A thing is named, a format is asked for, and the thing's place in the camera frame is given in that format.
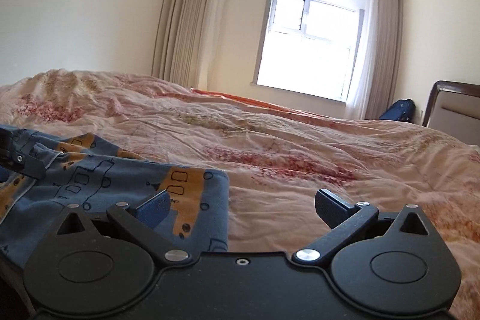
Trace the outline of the brown padded headboard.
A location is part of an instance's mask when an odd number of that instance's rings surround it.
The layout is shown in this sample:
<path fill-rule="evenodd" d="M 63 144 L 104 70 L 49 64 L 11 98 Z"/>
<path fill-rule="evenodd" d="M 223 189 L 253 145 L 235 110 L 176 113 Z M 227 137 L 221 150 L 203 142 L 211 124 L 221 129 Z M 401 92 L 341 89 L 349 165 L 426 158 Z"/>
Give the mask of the brown padded headboard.
<path fill-rule="evenodd" d="M 439 80 L 430 91 L 422 125 L 479 146 L 480 86 Z"/>

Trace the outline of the beige right curtain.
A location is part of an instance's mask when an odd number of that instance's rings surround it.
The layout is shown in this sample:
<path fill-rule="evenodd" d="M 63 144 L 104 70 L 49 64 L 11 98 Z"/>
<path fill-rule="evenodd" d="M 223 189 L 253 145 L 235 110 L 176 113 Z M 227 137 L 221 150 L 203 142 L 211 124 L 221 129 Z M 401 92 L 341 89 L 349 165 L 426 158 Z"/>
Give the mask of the beige right curtain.
<path fill-rule="evenodd" d="M 403 0 L 367 0 L 345 117 L 377 119 L 394 98 L 400 65 Z"/>

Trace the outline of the white framed window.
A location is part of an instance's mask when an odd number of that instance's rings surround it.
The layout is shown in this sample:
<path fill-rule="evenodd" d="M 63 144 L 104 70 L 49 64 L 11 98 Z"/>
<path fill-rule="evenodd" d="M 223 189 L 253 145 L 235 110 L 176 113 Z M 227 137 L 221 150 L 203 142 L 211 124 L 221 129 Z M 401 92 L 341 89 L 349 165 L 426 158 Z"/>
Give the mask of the white framed window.
<path fill-rule="evenodd" d="M 268 0 L 253 81 L 344 102 L 367 0 Z"/>

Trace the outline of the beige curtain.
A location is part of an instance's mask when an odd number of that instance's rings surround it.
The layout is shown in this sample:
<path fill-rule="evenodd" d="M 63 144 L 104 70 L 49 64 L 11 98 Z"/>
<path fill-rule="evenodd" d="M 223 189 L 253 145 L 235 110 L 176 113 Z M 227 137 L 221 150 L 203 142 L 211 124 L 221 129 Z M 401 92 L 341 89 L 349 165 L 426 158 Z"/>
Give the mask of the beige curtain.
<path fill-rule="evenodd" d="M 394 98 L 400 65 L 403 0 L 367 0 L 345 117 L 377 119 Z"/>
<path fill-rule="evenodd" d="M 208 88 L 226 0 L 163 0 L 151 74 L 185 88 Z"/>

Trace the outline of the pink floral duvet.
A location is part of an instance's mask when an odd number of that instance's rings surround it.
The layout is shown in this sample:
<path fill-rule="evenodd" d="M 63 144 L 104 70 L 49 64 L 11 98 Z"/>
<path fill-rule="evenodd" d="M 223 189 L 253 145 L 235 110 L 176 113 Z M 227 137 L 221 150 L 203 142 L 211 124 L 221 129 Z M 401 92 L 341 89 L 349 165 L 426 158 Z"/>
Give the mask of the pink floral duvet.
<path fill-rule="evenodd" d="M 151 76 L 52 70 L 1 87 L 1 122 L 86 133 L 150 161 L 229 177 L 229 248 L 292 251 L 327 232 L 327 188 L 382 211 L 419 205 L 458 261 L 452 305 L 479 317 L 479 151 L 442 132 L 381 120 L 308 117 L 191 93 Z"/>

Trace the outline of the blue backpack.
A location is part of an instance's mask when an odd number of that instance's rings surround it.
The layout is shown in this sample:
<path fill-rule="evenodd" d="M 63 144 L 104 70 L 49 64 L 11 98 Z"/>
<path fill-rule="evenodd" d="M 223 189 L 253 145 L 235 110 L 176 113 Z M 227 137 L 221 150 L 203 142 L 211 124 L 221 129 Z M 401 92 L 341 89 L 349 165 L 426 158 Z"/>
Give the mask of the blue backpack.
<path fill-rule="evenodd" d="M 401 99 L 394 102 L 379 118 L 411 123 L 416 111 L 416 105 L 411 99 Z"/>

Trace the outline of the beige left curtain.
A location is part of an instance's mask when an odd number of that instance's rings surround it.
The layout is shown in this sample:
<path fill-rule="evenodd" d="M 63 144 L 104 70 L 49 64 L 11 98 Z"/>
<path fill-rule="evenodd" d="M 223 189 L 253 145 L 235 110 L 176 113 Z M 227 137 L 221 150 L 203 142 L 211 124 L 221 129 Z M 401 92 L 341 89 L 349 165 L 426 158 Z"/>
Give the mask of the beige left curtain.
<path fill-rule="evenodd" d="M 151 74 L 185 88 L 208 88 L 226 0 L 163 0 Z"/>

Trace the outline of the blue patterned children's pants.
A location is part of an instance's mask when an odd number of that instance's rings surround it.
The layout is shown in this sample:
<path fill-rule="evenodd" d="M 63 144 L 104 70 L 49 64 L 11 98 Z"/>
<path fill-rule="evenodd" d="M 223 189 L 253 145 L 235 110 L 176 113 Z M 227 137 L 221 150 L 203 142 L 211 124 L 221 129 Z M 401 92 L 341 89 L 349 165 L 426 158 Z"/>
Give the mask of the blue patterned children's pants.
<path fill-rule="evenodd" d="M 31 129 L 2 129 L 46 167 L 42 179 L 13 171 L 1 179 L 1 255 L 16 266 L 24 267 L 69 206 L 102 214 L 117 202 L 137 204 L 163 189 L 170 212 L 156 233 L 191 252 L 228 248 L 229 179 L 223 171 L 147 161 L 92 133 L 62 140 Z"/>

